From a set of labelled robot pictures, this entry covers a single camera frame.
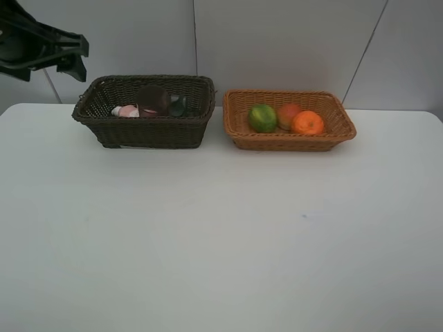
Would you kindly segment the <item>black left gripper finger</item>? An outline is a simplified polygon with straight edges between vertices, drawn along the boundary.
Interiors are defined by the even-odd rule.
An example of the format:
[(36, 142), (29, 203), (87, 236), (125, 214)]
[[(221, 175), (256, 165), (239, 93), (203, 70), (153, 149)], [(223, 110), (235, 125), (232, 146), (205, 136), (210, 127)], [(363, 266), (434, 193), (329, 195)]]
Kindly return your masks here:
[(86, 82), (87, 70), (82, 57), (78, 54), (66, 55), (59, 59), (56, 68), (58, 73), (70, 75), (79, 82)]

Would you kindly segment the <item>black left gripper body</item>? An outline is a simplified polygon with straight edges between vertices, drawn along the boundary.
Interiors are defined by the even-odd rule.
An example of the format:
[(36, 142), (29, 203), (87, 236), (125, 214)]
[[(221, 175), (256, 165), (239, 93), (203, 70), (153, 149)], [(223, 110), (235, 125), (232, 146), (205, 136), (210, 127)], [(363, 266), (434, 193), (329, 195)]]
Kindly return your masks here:
[(1, 73), (28, 82), (30, 74), (57, 68), (66, 55), (89, 56), (84, 35), (37, 21), (17, 1), (1, 2)]

